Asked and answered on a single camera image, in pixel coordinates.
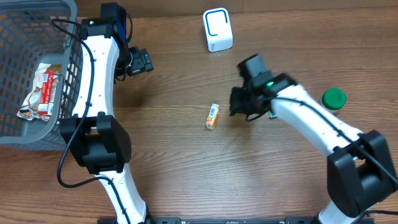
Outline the green lid jar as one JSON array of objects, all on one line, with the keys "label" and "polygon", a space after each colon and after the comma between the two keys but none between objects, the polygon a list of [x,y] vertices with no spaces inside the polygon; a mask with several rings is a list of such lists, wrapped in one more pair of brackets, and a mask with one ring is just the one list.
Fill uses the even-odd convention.
[{"label": "green lid jar", "polygon": [[346,104],[346,93],[339,88],[330,88],[321,97],[321,104],[332,113],[338,112]]}]

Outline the small orange box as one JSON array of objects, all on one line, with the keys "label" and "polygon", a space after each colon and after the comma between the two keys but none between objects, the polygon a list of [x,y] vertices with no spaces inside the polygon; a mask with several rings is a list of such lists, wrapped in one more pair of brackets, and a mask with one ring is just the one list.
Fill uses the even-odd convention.
[{"label": "small orange box", "polygon": [[206,128],[214,130],[218,123],[219,117],[220,117],[220,106],[218,104],[213,103],[210,108],[209,115],[206,119]]}]

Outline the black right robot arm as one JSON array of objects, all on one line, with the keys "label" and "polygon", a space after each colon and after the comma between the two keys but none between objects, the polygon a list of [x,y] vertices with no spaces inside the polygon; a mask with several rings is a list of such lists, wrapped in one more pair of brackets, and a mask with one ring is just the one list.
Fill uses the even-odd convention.
[{"label": "black right robot arm", "polygon": [[397,191],[397,173],[385,137],[352,127],[315,101],[286,73],[241,73],[234,87],[230,114],[247,121],[271,112],[296,129],[326,159],[330,203],[314,223],[359,223],[372,207]]}]

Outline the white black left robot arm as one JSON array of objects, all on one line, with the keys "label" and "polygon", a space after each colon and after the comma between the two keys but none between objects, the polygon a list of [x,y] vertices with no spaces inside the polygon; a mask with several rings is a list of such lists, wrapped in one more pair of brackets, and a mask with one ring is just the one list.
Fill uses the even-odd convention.
[{"label": "white black left robot arm", "polygon": [[[147,50],[130,47],[129,16],[83,19],[76,24],[83,53],[80,90],[71,118],[60,122],[67,146],[57,169],[63,187],[77,188],[99,181],[116,211],[113,223],[153,223],[145,201],[132,178],[129,161],[131,138],[114,117],[113,88],[116,81],[150,72],[153,64]],[[87,168],[92,178],[76,184],[62,180],[67,154]]]}]

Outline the teal white tissue pack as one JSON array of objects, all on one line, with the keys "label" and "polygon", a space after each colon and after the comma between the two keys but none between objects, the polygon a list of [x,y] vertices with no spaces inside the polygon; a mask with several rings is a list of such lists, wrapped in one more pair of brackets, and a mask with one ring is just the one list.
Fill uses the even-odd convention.
[{"label": "teal white tissue pack", "polygon": [[276,119],[277,117],[272,111],[268,111],[268,114],[270,119]]}]

